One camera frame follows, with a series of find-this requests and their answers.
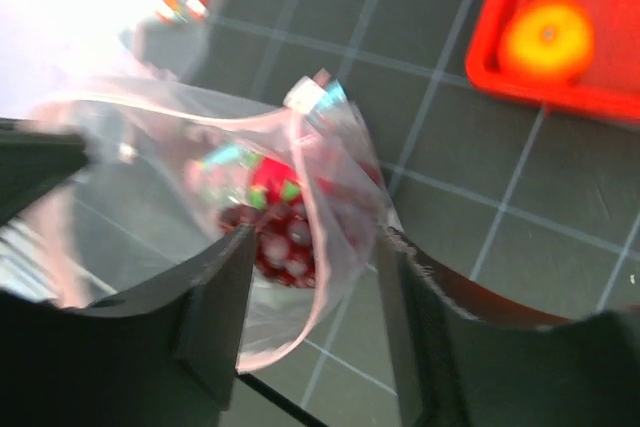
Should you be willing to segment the pink dragon fruit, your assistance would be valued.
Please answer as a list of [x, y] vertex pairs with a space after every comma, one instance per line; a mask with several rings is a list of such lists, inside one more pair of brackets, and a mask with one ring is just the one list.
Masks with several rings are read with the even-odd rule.
[[258, 157], [247, 190], [247, 200], [252, 207], [267, 210], [281, 202], [293, 203], [300, 197], [299, 179], [289, 165], [271, 157]]

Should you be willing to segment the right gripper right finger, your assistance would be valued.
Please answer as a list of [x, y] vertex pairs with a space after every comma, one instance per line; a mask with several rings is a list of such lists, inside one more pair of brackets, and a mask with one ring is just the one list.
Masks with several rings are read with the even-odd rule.
[[578, 320], [506, 299], [394, 229], [376, 246], [405, 426], [635, 426], [639, 311]]

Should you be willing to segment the pink-dotted zip bag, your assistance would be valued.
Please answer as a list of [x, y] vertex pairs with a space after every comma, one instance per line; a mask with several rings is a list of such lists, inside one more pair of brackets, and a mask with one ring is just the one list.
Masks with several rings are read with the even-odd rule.
[[124, 291], [221, 239], [217, 215], [251, 206], [259, 156], [295, 171], [315, 288], [268, 282], [254, 265], [241, 372], [281, 360], [334, 308], [369, 263], [391, 208], [367, 129], [337, 82], [303, 78], [274, 107], [173, 81], [96, 77], [38, 105], [29, 127], [81, 133], [90, 155], [28, 215], [61, 307]]

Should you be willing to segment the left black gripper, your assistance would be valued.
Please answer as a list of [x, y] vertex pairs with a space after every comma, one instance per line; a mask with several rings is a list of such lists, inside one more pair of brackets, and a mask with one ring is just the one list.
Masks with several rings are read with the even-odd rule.
[[27, 131], [1, 121], [1, 223], [6, 224], [89, 163], [77, 133]]

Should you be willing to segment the dark purple grape bunch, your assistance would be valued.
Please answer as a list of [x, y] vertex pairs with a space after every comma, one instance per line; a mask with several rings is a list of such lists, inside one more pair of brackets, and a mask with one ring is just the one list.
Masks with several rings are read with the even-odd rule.
[[266, 281], [290, 288], [315, 288], [312, 233], [301, 197], [264, 210], [236, 204], [219, 212], [217, 224], [224, 233], [241, 224], [255, 228], [254, 265]]

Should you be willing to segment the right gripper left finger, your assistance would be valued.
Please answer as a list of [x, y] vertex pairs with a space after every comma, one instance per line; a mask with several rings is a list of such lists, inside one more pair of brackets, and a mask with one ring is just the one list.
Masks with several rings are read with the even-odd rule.
[[256, 239], [239, 227], [84, 308], [1, 271], [5, 426], [215, 426], [229, 407]]

